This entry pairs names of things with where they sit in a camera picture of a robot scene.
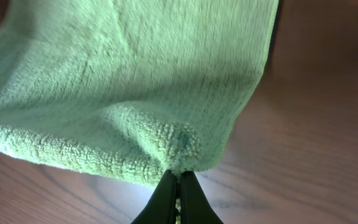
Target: wooden table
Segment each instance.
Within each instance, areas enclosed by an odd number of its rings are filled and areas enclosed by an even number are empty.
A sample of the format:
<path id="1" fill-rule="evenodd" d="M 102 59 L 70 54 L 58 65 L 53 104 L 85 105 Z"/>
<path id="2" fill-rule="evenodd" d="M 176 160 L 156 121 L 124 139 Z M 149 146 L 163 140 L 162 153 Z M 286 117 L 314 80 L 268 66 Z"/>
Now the wooden table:
<path id="1" fill-rule="evenodd" d="M 358 0 L 286 0 L 272 60 L 216 168 L 225 223 L 358 223 Z M 152 189 L 0 154 L 0 223 L 130 223 Z"/>

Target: fabric texture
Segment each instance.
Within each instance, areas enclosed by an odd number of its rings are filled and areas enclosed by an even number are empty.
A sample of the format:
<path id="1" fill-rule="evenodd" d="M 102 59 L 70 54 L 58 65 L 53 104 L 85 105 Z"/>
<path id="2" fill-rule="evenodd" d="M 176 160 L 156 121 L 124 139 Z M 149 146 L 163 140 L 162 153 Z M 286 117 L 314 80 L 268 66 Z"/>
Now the fabric texture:
<path id="1" fill-rule="evenodd" d="M 278 0 L 12 0 L 0 152 L 156 185 L 223 154 L 266 63 Z"/>

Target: green towel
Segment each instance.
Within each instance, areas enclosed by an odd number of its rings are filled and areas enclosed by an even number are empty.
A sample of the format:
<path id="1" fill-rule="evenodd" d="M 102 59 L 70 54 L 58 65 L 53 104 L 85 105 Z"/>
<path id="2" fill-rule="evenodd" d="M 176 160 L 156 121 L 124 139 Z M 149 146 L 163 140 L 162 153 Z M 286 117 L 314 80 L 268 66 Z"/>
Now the green towel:
<path id="1" fill-rule="evenodd" d="M 278 0 L 13 0 L 0 152 L 156 185 L 216 165 L 264 71 Z"/>

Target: microfiber towel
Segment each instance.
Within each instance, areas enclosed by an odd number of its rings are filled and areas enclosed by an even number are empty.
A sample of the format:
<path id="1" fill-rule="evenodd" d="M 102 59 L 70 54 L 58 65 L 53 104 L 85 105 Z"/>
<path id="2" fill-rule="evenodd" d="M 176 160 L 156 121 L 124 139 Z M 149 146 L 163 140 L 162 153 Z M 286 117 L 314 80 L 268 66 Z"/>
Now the microfiber towel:
<path id="1" fill-rule="evenodd" d="M 12 0 L 0 152 L 156 185 L 216 165 L 264 71 L 278 0 Z"/>

